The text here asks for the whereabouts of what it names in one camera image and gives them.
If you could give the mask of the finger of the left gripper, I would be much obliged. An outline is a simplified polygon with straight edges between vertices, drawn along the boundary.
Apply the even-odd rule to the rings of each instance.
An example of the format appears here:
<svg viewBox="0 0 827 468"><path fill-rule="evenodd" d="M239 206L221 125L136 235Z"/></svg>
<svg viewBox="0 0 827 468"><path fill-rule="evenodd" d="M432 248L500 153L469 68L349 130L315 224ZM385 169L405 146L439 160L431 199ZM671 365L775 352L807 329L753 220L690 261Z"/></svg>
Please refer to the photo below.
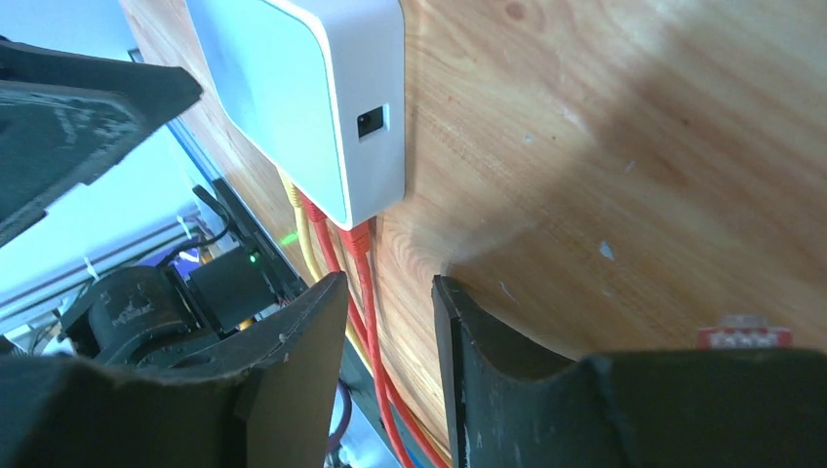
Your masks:
<svg viewBox="0 0 827 468"><path fill-rule="evenodd" d="M203 89L181 67L1 42L1 243L89 185Z"/></svg>

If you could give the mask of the small white router box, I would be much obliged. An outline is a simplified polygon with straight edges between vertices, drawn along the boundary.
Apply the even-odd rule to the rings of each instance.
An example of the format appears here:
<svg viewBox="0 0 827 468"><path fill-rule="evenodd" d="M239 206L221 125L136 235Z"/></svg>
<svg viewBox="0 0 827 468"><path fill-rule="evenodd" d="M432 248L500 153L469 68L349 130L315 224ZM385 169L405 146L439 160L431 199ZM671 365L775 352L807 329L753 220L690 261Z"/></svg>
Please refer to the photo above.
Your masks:
<svg viewBox="0 0 827 468"><path fill-rule="evenodd" d="M337 227L406 191L405 18L397 1L190 1L233 125Z"/></svg>

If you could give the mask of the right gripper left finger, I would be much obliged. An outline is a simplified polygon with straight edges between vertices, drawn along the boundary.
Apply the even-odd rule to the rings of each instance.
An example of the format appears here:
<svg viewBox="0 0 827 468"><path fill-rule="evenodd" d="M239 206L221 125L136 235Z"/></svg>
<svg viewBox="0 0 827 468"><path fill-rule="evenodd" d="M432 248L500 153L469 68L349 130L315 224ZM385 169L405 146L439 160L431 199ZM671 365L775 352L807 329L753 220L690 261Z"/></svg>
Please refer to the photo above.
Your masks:
<svg viewBox="0 0 827 468"><path fill-rule="evenodd" d="M170 369L86 358L1 361L5 467L320 467L344 344L348 280Z"/></svg>

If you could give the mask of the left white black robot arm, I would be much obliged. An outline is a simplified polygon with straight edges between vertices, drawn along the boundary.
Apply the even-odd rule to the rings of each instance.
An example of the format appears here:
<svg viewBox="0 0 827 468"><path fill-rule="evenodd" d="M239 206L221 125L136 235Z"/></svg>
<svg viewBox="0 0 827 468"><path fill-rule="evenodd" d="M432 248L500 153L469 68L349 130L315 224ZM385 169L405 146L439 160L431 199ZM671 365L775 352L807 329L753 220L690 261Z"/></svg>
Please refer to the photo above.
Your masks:
<svg viewBox="0 0 827 468"><path fill-rule="evenodd" d="M119 164L197 103L183 68L1 43L1 240L9 243L80 184ZM85 285L60 337L95 361L167 367L294 302L305 283L217 178L195 195L235 247L188 274L166 256Z"/></svg>

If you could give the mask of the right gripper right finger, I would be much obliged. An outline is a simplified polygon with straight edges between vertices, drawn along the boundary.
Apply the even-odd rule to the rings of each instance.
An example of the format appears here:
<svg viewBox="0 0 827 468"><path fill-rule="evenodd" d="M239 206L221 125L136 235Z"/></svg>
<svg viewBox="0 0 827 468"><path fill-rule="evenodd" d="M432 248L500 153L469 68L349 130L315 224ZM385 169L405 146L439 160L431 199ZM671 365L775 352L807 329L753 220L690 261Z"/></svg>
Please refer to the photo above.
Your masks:
<svg viewBox="0 0 827 468"><path fill-rule="evenodd" d="M826 356L755 316L687 350L568 359L432 284L456 467L822 467Z"/></svg>

